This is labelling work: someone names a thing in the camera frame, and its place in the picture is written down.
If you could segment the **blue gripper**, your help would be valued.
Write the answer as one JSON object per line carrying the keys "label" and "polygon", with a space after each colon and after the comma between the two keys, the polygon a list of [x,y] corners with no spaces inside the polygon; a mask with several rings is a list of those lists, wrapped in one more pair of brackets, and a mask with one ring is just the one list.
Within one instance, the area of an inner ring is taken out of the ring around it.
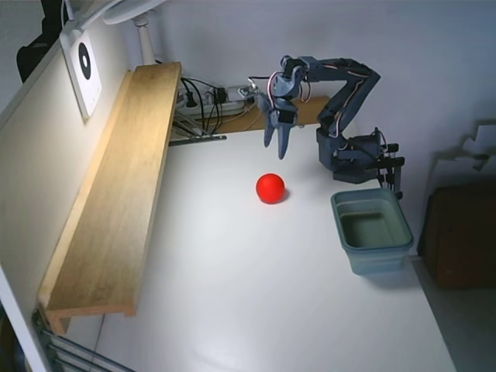
{"label": "blue gripper", "polygon": [[264,116],[263,144],[269,147],[277,127],[277,154],[282,160],[287,152],[292,125],[297,122],[298,108],[293,100],[299,95],[303,70],[293,69],[289,74],[276,71],[269,79],[267,91],[257,98],[258,109]]}

